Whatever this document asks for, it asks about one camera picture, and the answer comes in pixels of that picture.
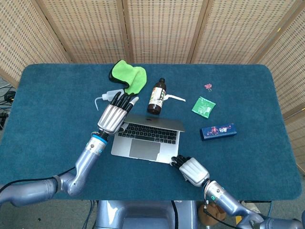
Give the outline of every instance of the metal robot arm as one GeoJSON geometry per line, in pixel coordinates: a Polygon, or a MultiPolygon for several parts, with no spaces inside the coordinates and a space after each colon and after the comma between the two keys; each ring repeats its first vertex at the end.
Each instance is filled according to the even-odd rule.
{"type": "Polygon", "coordinates": [[[197,187],[203,187],[204,199],[208,196],[230,216],[242,216],[237,225],[240,229],[303,229],[302,224],[296,220],[264,219],[261,215],[247,209],[232,197],[216,181],[210,180],[209,172],[195,159],[178,155],[172,157],[171,166],[180,170],[185,180],[197,187]]]}
{"type": "Polygon", "coordinates": [[[122,125],[138,97],[131,100],[132,95],[124,94],[118,99],[117,93],[106,107],[98,121],[99,131],[93,132],[89,142],[75,163],[76,175],[68,172],[51,179],[35,181],[22,185],[10,185],[0,191],[0,205],[11,202],[15,206],[25,206],[53,198],[55,193],[64,191],[70,196],[82,192],[91,168],[107,145],[108,136],[114,135],[122,125]]]}

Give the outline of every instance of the bottle cap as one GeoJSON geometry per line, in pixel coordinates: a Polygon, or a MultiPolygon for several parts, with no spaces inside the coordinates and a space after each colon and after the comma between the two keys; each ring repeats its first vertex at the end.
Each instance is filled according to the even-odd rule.
{"type": "Polygon", "coordinates": [[[108,100],[107,94],[102,94],[102,99],[103,99],[103,100],[108,100]]]}

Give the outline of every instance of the brown glass bottle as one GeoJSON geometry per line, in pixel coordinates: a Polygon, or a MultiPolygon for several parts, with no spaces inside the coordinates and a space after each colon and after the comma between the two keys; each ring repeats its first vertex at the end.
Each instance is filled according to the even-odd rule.
{"type": "Polygon", "coordinates": [[[160,78],[152,90],[152,95],[149,100],[147,111],[153,115],[158,115],[161,112],[163,99],[166,92],[165,79],[160,78]]]}

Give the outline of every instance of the green card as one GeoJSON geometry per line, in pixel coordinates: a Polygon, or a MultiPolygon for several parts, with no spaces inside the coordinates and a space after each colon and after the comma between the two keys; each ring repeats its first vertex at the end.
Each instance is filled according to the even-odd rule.
{"type": "Polygon", "coordinates": [[[195,106],[192,108],[192,111],[205,118],[209,118],[210,112],[212,111],[215,105],[216,103],[213,103],[200,96],[195,106]]]}

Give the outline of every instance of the table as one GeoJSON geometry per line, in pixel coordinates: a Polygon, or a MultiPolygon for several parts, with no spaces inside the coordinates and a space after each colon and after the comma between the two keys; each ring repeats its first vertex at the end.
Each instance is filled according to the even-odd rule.
{"type": "MultiPolygon", "coordinates": [[[[193,156],[211,179],[243,200],[293,199],[300,176],[270,71],[263,65],[136,64],[148,80],[132,113],[146,115],[154,84],[186,103],[164,101],[160,117],[182,120],[179,153],[193,156]],[[204,88],[212,84],[212,91],[204,88]],[[216,103],[209,119],[191,111],[198,97],[216,103]],[[201,141],[202,127],[235,123],[233,137],[201,141]]],[[[108,80],[112,64],[34,64],[25,68],[0,146],[1,183],[49,177],[74,166],[108,104],[94,99],[122,88],[108,80]]],[[[79,199],[191,200],[202,189],[173,167],[110,154],[112,140],[79,199]]],[[[71,198],[64,193],[55,198],[71,198]]]]}

